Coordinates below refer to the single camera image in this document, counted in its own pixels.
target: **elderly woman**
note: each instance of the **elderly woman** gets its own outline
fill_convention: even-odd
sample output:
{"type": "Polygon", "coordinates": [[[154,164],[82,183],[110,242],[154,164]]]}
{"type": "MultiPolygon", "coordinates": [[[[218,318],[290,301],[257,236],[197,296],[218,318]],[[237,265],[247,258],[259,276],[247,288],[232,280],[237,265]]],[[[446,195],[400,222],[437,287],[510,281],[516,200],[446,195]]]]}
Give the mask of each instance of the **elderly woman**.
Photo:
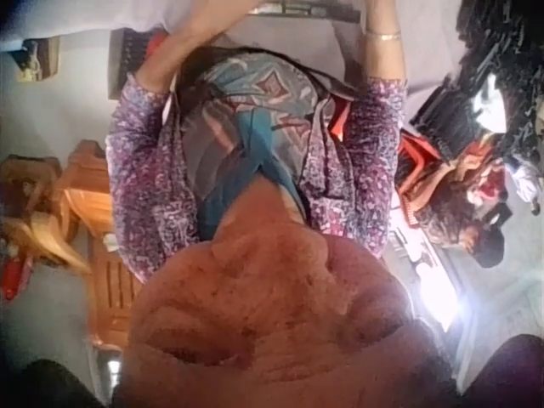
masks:
{"type": "Polygon", "coordinates": [[[377,258],[406,92],[395,0],[361,4],[342,143],[330,90],[288,59],[229,51],[194,75],[193,52],[256,3],[200,1],[114,115],[116,233],[145,283],[114,405],[443,406],[433,338],[377,258]]]}

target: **red fire extinguisher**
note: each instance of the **red fire extinguisher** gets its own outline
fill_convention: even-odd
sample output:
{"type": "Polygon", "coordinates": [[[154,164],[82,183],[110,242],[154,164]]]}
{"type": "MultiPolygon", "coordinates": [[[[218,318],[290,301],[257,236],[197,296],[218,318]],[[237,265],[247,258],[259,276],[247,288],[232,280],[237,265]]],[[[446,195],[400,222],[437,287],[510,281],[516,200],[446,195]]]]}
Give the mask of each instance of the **red fire extinguisher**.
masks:
{"type": "Polygon", "coordinates": [[[3,267],[2,293],[10,302],[25,289],[32,267],[31,257],[25,257],[17,246],[8,246],[9,258],[3,267]]]}

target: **neck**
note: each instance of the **neck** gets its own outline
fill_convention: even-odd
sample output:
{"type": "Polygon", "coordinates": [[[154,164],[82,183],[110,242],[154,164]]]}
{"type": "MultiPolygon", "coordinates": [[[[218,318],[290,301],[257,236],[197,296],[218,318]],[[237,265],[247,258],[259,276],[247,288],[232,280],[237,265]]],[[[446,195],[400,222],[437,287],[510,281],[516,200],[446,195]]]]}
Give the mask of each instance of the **neck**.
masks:
{"type": "Polygon", "coordinates": [[[283,187],[258,174],[223,216],[217,239],[244,235],[267,224],[304,224],[297,203],[283,187]]]}

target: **bracelet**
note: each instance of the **bracelet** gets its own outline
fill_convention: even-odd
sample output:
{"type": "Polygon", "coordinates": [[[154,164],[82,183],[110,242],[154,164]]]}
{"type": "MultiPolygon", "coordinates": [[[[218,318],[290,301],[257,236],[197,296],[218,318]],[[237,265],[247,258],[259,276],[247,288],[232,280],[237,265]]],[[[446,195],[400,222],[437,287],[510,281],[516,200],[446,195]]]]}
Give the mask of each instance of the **bracelet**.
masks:
{"type": "Polygon", "coordinates": [[[365,35],[373,40],[379,41],[393,41],[402,38],[400,31],[395,32],[394,34],[378,34],[377,32],[366,30],[365,35]]]}

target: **purple patterned sleeve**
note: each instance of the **purple patterned sleeve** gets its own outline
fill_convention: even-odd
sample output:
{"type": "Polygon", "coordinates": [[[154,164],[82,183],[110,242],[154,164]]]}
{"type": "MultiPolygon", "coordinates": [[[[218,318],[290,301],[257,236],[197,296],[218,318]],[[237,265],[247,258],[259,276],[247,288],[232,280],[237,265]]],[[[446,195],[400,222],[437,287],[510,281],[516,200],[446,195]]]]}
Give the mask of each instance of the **purple patterned sleeve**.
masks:
{"type": "Polygon", "coordinates": [[[160,160],[156,147],[168,96],[145,91],[129,76],[106,138],[119,253],[141,281],[165,261],[151,210],[160,160]]]}
{"type": "Polygon", "coordinates": [[[405,100],[404,81],[369,79],[366,94],[351,106],[344,131],[356,188],[355,238],[377,257],[388,239],[405,100]]]}

